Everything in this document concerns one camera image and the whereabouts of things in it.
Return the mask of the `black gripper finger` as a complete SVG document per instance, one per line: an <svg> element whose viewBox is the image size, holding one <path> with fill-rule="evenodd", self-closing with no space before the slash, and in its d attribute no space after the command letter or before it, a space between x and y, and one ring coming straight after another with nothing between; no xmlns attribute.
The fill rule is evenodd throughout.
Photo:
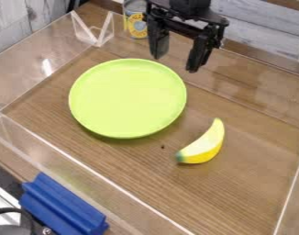
<svg viewBox="0 0 299 235"><path fill-rule="evenodd" d="M206 26L202 33L194 39L193 48L187 58L187 70L195 73L209 61L213 49L221 46L218 28Z"/></svg>
<svg viewBox="0 0 299 235"><path fill-rule="evenodd" d="M147 17L147 32L150 51L157 60L159 60L170 49L170 30L163 19L150 15Z"/></svg>

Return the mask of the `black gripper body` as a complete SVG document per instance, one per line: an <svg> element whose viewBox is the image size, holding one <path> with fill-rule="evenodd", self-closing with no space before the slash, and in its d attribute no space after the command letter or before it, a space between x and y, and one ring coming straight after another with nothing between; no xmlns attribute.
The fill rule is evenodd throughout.
<svg viewBox="0 0 299 235"><path fill-rule="evenodd" d="M166 30L191 37L202 31L213 31L222 39L230 21L211 9L213 0L146 0L146 21L159 22Z"/></svg>

